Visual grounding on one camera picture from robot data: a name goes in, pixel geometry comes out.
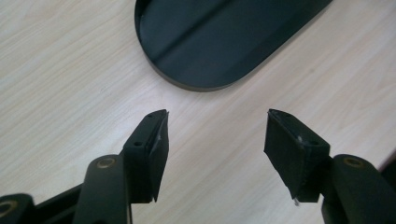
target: black oval plate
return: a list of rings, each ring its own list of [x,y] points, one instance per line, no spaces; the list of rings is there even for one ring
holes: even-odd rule
[[[136,0],[135,28],[151,64],[192,91],[248,74],[331,0]]]

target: wooden table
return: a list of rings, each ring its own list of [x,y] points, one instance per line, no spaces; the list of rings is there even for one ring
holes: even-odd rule
[[[262,152],[269,108],[379,167],[396,147],[396,2],[334,0],[251,75],[213,92],[156,74],[134,1],[0,2],[0,195],[35,203],[118,154],[138,122],[170,111],[159,201],[134,223],[321,223],[295,206]]]

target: screw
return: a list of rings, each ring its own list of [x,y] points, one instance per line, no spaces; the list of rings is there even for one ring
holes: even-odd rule
[[[4,201],[0,203],[0,217],[5,217],[8,213],[18,207],[17,201]]]
[[[364,165],[362,161],[352,158],[352,157],[344,158],[344,163],[348,166],[352,166],[355,168],[363,168],[363,165]]]
[[[96,166],[100,169],[106,169],[116,163],[116,160],[113,158],[104,158],[99,160],[98,163],[96,163]]]

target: black plastic part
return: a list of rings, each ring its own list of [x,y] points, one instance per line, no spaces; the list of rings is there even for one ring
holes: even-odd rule
[[[123,157],[108,155],[91,162],[78,198],[74,224],[131,223],[131,205]]]
[[[33,198],[27,194],[11,194],[0,198],[0,223],[35,223]]]
[[[396,159],[393,159],[381,172],[381,175],[388,181],[393,191],[396,192]]]
[[[120,155],[96,159],[83,184],[37,206],[27,194],[1,197],[0,223],[132,223],[131,203],[158,198],[169,151],[167,120],[166,110],[146,115]]]
[[[396,223],[396,193],[370,162],[335,156],[332,182],[348,223]]]
[[[316,203],[322,185],[319,167],[331,160],[330,145],[293,115],[268,111],[265,149],[289,188],[291,198]]]
[[[323,200],[321,213],[325,224],[347,224],[347,215],[341,204],[334,205],[328,199]]]
[[[247,75],[331,0],[137,0],[138,39],[179,87],[215,91]]]
[[[81,185],[78,185],[37,205],[37,223],[72,223],[80,193]]]
[[[126,141],[122,152],[131,203],[157,201],[169,151],[168,113],[146,115]]]

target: wood grain surface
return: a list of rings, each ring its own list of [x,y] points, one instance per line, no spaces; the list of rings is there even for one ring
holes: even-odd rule
[[[396,1],[333,0],[243,80],[182,90],[156,74],[134,29],[135,1],[0,1],[0,195],[41,203],[118,154],[138,122],[167,109],[159,201],[134,223],[322,223],[295,206],[262,152],[266,112],[287,111],[380,167],[396,148]]]

